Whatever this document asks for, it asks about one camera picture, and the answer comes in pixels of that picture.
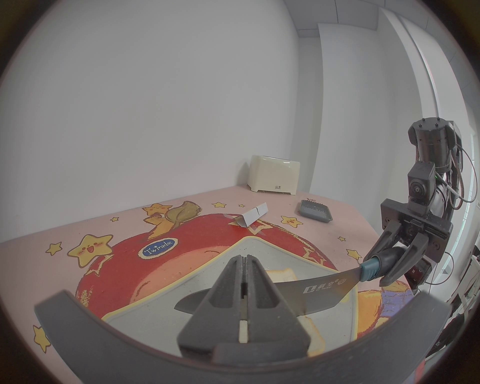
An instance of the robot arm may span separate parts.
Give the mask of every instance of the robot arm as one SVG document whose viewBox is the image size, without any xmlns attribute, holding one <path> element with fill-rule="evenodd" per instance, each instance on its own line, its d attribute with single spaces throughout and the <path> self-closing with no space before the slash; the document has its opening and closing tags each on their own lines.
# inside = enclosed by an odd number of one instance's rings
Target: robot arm
<svg viewBox="0 0 480 384">
<path fill-rule="evenodd" d="M 362 281 L 383 276 L 382 287 L 402 275 L 412 289 L 425 282 L 445 252 L 454 210 L 466 201 L 462 140 L 455 123 L 439 117 L 421 119 L 409 128 L 408 137 L 417 149 L 408 173 L 408 202 L 386 199 L 381 204 L 384 231 L 362 264 L 370 271 Z"/>
</svg>

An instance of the cream toaster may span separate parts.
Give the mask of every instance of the cream toaster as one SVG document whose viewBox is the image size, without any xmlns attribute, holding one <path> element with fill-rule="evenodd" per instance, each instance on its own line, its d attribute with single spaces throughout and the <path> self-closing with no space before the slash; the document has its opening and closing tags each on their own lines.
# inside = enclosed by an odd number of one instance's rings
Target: cream toaster
<svg viewBox="0 0 480 384">
<path fill-rule="evenodd" d="M 248 185 L 254 192 L 284 192 L 295 195 L 299 182 L 300 163 L 270 156 L 253 155 Z"/>
</svg>

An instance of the printed logo on knife blade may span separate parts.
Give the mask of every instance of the printed logo on knife blade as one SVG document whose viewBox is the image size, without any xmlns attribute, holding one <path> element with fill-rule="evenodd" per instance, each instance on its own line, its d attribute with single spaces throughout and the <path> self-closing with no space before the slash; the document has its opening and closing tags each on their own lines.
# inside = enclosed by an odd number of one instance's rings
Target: printed logo on knife blade
<svg viewBox="0 0 480 384">
<path fill-rule="evenodd" d="M 316 285 L 312 285 L 312 286 L 309 286 L 307 288 L 305 288 L 305 290 L 303 291 L 303 293 L 311 293 L 311 292 L 315 292 L 315 291 L 319 291 L 321 289 L 329 289 L 332 287 L 333 284 L 337 283 L 337 285 L 342 285 L 343 283 L 346 282 L 347 279 L 341 279 L 341 280 L 335 280 L 335 281 L 331 281 L 330 283 L 325 283 L 325 284 L 320 284 L 318 286 Z"/>
</svg>

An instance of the table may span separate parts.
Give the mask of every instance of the table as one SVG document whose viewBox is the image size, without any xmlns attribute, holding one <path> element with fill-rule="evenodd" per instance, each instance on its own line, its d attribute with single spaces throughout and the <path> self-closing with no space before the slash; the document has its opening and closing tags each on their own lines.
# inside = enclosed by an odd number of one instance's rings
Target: table
<svg viewBox="0 0 480 384">
<path fill-rule="evenodd" d="M 298 209 L 303 199 L 327 205 L 333 221 L 301 217 Z M 266 215 L 248 228 L 236 224 L 238 214 L 262 203 L 267 203 Z M 112 314 L 149 300 L 246 238 L 273 244 L 315 263 L 313 268 L 332 272 L 358 266 L 378 235 L 346 203 L 302 192 L 252 192 L 248 186 L 235 186 L 2 243 L 0 297 L 32 353 L 61 381 L 79 383 L 50 345 L 34 314 L 35 304 L 67 289 L 107 321 Z M 271 276 L 275 273 L 280 274 L 277 279 L 289 278 L 285 276 L 288 271 L 272 271 Z M 349 320 L 354 329 L 352 338 L 362 337 L 387 321 L 413 297 L 404 278 L 385 288 L 379 287 L 378 280 L 359 283 L 352 295 L 356 300 L 353 308 L 357 309 Z M 336 348 L 324 339 L 320 334 L 324 344 L 317 353 Z"/>
</svg>

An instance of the white wall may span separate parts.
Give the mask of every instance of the white wall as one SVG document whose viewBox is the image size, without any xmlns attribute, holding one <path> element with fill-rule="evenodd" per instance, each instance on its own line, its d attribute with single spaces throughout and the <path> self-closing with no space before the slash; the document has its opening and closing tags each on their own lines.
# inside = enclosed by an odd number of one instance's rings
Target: white wall
<svg viewBox="0 0 480 384">
<path fill-rule="evenodd" d="M 475 118 L 475 112 L 473 111 L 473 108 L 470 106 L 470 104 L 465 102 L 465 109 L 467 110 L 468 123 L 470 124 L 470 127 L 474 132 L 477 132 L 477 119 Z"/>
<path fill-rule="evenodd" d="M 413 122 L 420 120 L 422 102 L 417 78 L 407 49 L 409 37 L 398 18 L 385 9 L 380 9 L 377 33 L 385 51 L 389 75 L 392 81 L 395 113 L 395 141 L 391 144 L 394 156 L 390 168 L 390 180 L 385 198 L 406 203 L 408 200 L 408 172 L 415 163 L 415 146 L 408 139 L 408 129 Z M 433 105 L 433 94 L 427 103 Z"/>
<path fill-rule="evenodd" d="M 319 24 L 322 127 L 310 192 L 349 203 L 381 232 L 396 137 L 395 99 L 375 31 Z"/>
<path fill-rule="evenodd" d="M 281 0 L 59 2 L 0 87 L 0 241 L 246 182 L 297 81 Z"/>
<path fill-rule="evenodd" d="M 402 18 L 423 58 L 428 64 L 437 90 L 437 107 L 442 119 L 454 120 L 459 126 L 468 125 L 467 110 L 455 74 L 437 41 L 411 21 Z"/>
<path fill-rule="evenodd" d="M 430 81 L 430 77 L 427 68 L 425 67 L 425 64 L 423 62 L 422 56 L 420 55 L 420 52 L 417 49 L 414 41 L 412 40 L 407 29 L 404 27 L 401 20 L 396 14 L 386 9 L 380 9 L 379 17 L 380 16 L 382 20 L 384 20 L 384 25 L 387 25 L 389 23 L 391 27 L 395 30 L 395 33 L 397 35 L 395 40 L 397 38 L 400 39 L 403 45 L 403 49 L 401 49 L 401 52 L 402 54 L 407 54 L 409 63 L 407 63 L 407 61 L 404 61 L 404 63 L 413 70 L 413 73 L 415 75 L 415 81 L 417 84 L 413 92 L 415 96 L 417 93 L 420 95 L 420 107 L 422 113 L 422 116 L 420 116 L 420 118 L 425 116 L 436 116 L 438 111 L 432 83 Z M 388 37 L 383 38 L 382 43 L 384 45 L 384 48 L 388 49 Z"/>
<path fill-rule="evenodd" d="M 323 107 L 322 45 L 319 37 L 299 39 L 299 82 L 290 158 L 300 162 L 298 190 L 309 192 L 317 159 Z"/>
</svg>

